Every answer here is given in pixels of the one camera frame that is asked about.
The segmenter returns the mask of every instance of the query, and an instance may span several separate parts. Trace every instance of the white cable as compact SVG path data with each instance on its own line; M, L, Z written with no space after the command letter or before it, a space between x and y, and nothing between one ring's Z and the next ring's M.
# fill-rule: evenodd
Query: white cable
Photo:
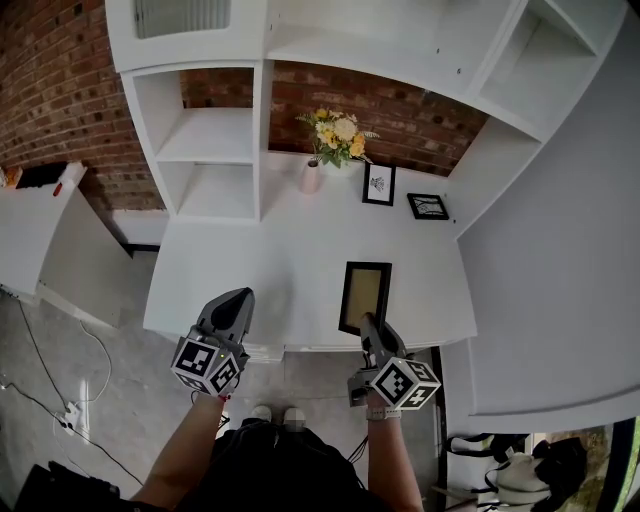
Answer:
M64 457L69 461L69 464L72 464L73 466L77 467L80 471L82 471L82 473L84 473L84 476L86 476L87 478L89 478L89 473L87 473L84 469L82 469L78 464L76 464L75 462L73 462L71 460L71 458L69 457L69 455L67 455L66 450L64 449L64 447L62 446L62 444L60 443L60 440L58 439L58 434L56 433L56 421L59 421L56 418L53 418L52 420L52 424L51 424L51 428L53 429L53 438L56 440L56 444L58 445L58 448L60 448L60 451L62 452L62 454L64 455Z
M78 404L97 402L98 399L102 396L102 393L104 393L104 390L107 389L107 386L109 385L109 382L111 381L111 371L113 370L113 364L111 363L111 356L109 355L109 352L107 352L107 349L104 346L104 343L102 343L100 338L98 338L95 334L91 334L89 331L87 331L85 329L84 324L82 323L82 321L80 321L80 327L82 327L82 330L84 331L84 333L87 336L91 336L94 340L96 340L99 343L100 347L102 347L104 355L107 356L107 361L109 361L109 374L107 375L107 380L105 381L104 386L102 386L102 389L100 390L100 393L98 393L98 395L95 398L92 398L90 400L78 400L74 404L76 407L78 406Z

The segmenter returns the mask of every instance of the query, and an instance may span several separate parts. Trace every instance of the shoe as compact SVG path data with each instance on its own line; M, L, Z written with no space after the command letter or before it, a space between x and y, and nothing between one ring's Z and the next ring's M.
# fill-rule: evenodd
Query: shoe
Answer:
M307 418L304 412L302 412L302 409L291 407L285 411L282 424L288 429L298 432L304 429L307 424Z
M264 420L266 422L271 422L271 418L273 415L271 414L271 409L266 405L258 405L251 411L250 418L257 418L259 420Z

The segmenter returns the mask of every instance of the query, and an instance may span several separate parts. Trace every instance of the electrical cord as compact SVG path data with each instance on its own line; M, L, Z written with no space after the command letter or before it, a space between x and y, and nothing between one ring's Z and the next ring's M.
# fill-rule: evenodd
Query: electrical cord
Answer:
M67 404L64 401L64 397L62 396L62 393L60 393L60 390L58 389L58 386L56 386L56 383L53 380L53 377L49 373L49 369L47 368L47 365L44 363L44 359L42 359L42 354L40 354L40 349L38 348L38 344L36 343L36 339L33 337L33 333L31 332L31 326L29 326L29 321L27 320L27 315L25 315L25 313L24 313L24 308L22 307L22 302L18 301L18 305L20 306L20 311L22 312L22 318L24 318L24 323L27 326L27 330L29 331L29 336L31 337L31 341L33 342L33 346L36 349L36 353L38 354L38 357L40 358L40 362L42 363L42 367L44 368L44 371L46 372L47 377L49 377L49 380L51 381L51 385L53 386L53 389L56 390L56 393L58 393L58 396L60 397L60 401L62 402L62 408L65 411L67 411Z
M87 329L84 326L84 324L82 323L82 321L80 321L80 327L82 327L82 330L84 331L84 333L87 336L90 336L91 338L96 340L98 342L98 344L100 345L100 347L102 348L102 351L104 352L104 355L107 356L107 362L109 363L109 373L107 374L107 380L104 382L104 386L102 386L102 389L96 395L96 397L92 398L90 400L78 400L77 402L74 403L74 405L76 407L78 406L78 404L85 404L85 403L86 404L90 404L90 403L93 403L93 402L97 402L98 399L102 396L102 393L104 393L104 390L107 389L107 386L109 385L109 382L111 382L111 372L113 371L113 363L111 362L111 356L109 355L109 352L107 352L107 348L104 346L104 343L102 342L102 340L100 338L98 338L95 334L91 334L89 331L87 331Z
M118 462L115 458L113 458L113 456L107 451L105 450L102 446L100 446L98 443L94 443L93 441L91 441L91 439L85 437L83 434L81 434L80 432L78 432L77 430L75 430L74 428L71 428L68 424L66 424L64 421L62 421L58 415L56 413L53 413L49 410L49 408L47 406L45 406L42 402L40 402L38 399L33 398L31 395L25 393L24 391L22 391L18 386L16 386L13 382L9 382L8 384L0 384L0 389L9 389L9 388L13 388L15 389L20 395L22 395L23 397L31 400L32 402L34 402L35 404L39 405L40 408L42 408L42 410L44 410L49 416L51 416L54 420L54 436L55 436L55 421L57 421L63 428L70 428L71 430L73 430L76 434L78 434L82 439L84 439L85 441L87 441L89 444L95 446L96 448L98 448L99 450L101 450L107 457L109 457L109 459L111 459L113 462L115 462L118 466L120 466L120 468L127 474L129 475L131 478L133 478L136 482L138 482L138 484L140 484L142 486L142 482L140 481L140 479L138 477L136 477L133 473L131 473L127 468L125 468L122 464L120 464L120 462ZM82 472L86 473L86 471L84 471L84 469L80 468L80 466L78 466L75 462L73 462L71 459L69 459L69 457L66 455L65 452L65 457L67 457L67 459L69 460L69 462L71 462L74 466L78 467Z
M9 382L8 384L0 383L0 389L9 389L9 388L15 389L18 392L18 394L22 395L23 397L25 397L25 398L31 400L32 402L34 402L35 404L39 405L41 409L43 409L47 414L49 414L49 416L51 416L54 420L56 420L58 423L60 423L60 425L63 424L62 421L60 421L60 419L54 413L52 413L46 405L44 405L38 399L33 398L31 395L28 395L27 393L22 391L13 382Z
M60 448L60 451L63 453L65 458L69 461L69 464L71 464L71 465L75 466L76 468L78 468L84 474L84 476L89 478L89 473L87 473L84 469L82 469L79 464L77 464L76 462L71 460L71 457L69 457L69 455L67 455L66 450L64 449L62 444L60 444L60 440L58 439L58 434L56 433L56 420L57 420L57 418L54 418L52 420L52 422L51 422L51 430L52 430L52 433L53 433L53 438L56 440L56 444L58 445L58 448Z
M114 459L111 454L105 450L102 446L100 446L98 443L94 443L91 439L89 439L88 437L83 436L80 432L78 432L75 429L71 429L73 430L76 434L78 434L82 439L84 439L87 443L95 446L96 448L98 448L99 450L102 451L102 453L104 453L107 457L109 457L113 462L115 462L118 466L120 466L120 468L122 469L122 471L124 471L127 475L129 475L131 478L133 478L136 482L138 482L138 484L140 484L140 487L142 487L142 481L135 476L131 471L129 471L127 468L125 468L122 464L120 464L116 459Z
M56 386L56 383L53 380L53 377L51 376L51 373L49 373L49 368L47 367L46 363L44 362L44 359L42 358L42 354L40 353L40 349L38 348L38 344L36 343L35 337L33 336L33 332L31 331L31 326L29 325L29 321L27 320L27 316L26 316L26 314L24 312L24 308L22 307L22 303L19 300L18 300L18 305L20 307L20 311L22 313L22 318L24 319L24 323L27 326L27 330L29 331L29 336L31 338L33 346L35 347L36 353L38 354L38 358L40 359L40 362L42 363L42 367L44 368L45 373L49 377L49 381L51 382L51 385L53 386L53 388L55 389L56 393L60 397L60 400L62 401L62 405L63 405L64 411L65 412L69 412L68 409L67 409L64 397L62 396L62 393L60 393L60 390L58 389L58 386ZM93 399L90 399L90 400L78 400L77 402L74 403L74 405L76 405L76 406L79 403L93 403L93 402L96 402L102 396L102 394L104 393L105 389L107 389L107 386L109 385L109 382L111 380L111 373L112 373L112 370L113 370L113 363L111 361L111 356L109 356L109 352L107 352L107 349L104 346L104 343L97 336L95 336L95 335L91 334L90 332L88 332L87 329L84 327L84 324L82 322L80 322L80 326L82 327L82 330L85 332L85 334L87 334L88 336L90 336L93 339L95 339L100 344L100 347L102 347L102 350L104 351L105 356L107 357L107 360L109 362L109 373L107 375L107 380L105 381L104 386L102 386L102 389L96 395L96 397L93 398ZM51 416L53 418L53 423L52 423L53 437L54 437L54 439L56 441L56 444L58 445L58 447L60 448L60 450L64 454L65 458L73 466L77 467L80 471L82 471L86 476L89 476L89 474L84 469L82 469L78 464L76 464L73 460L71 460L71 458L67 455L67 452L64 450L63 446L60 444L60 441L58 440L58 436L56 434L56 429L55 429L55 427L56 427L55 422L56 421L63 428L69 428L69 429L73 430L73 432L78 434L82 439L87 441L89 444L91 444L91 445L95 446L96 448L98 448L99 450L101 450L109 459L111 459L114 463L116 463L125 473L127 473L131 478L133 478L140 486L142 486L141 480L138 477L136 477L133 473L131 473L127 468L125 468L120 462L118 462L107 450L105 450L102 446L100 446L97 443L94 443L93 441L91 441L91 439L89 439L88 437L85 437L83 434L81 434L80 432L75 430L70 423L66 423L64 421L64 419L61 419L58 416L57 413L51 412L49 410L49 408L47 406L45 406L42 402L40 402L36 398L33 398L29 394L27 394L24 391L22 391L13 382L9 382L7 384L4 384L4 383L0 382L0 389L5 390L5 389L9 389L9 388L14 388L20 395L22 395L24 398L27 398L28 400L31 400L32 402L34 402L35 404L40 406L40 408L42 408L47 414L49 414L49 416Z

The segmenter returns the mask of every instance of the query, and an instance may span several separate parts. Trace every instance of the white counter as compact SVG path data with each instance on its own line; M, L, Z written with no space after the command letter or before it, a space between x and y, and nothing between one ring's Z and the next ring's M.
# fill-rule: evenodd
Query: white counter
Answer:
M393 264L387 321L408 347L476 335L454 226L415 220L406 197L440 193L445 180L399 169L395 205L387 207L361 202L362 172L326 177L312 196L298 191L295 174L261 176L265 211L256 226L171 220L145 328L177 338L208 301L249 286L256 308L245 343L253 356L358 350L358 337L338 331L345 266L375 261Z

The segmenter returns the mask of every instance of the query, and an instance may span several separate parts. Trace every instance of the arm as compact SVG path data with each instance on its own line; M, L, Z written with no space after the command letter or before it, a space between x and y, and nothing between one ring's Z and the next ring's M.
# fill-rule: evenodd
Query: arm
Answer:
M370 407L386 407L372 391ZM396 512L422 512L422 498L402 437L400 418L369 421L369 490Z
M198 485L209 468L223 408L220 398L198 395L132 501L172 510Z

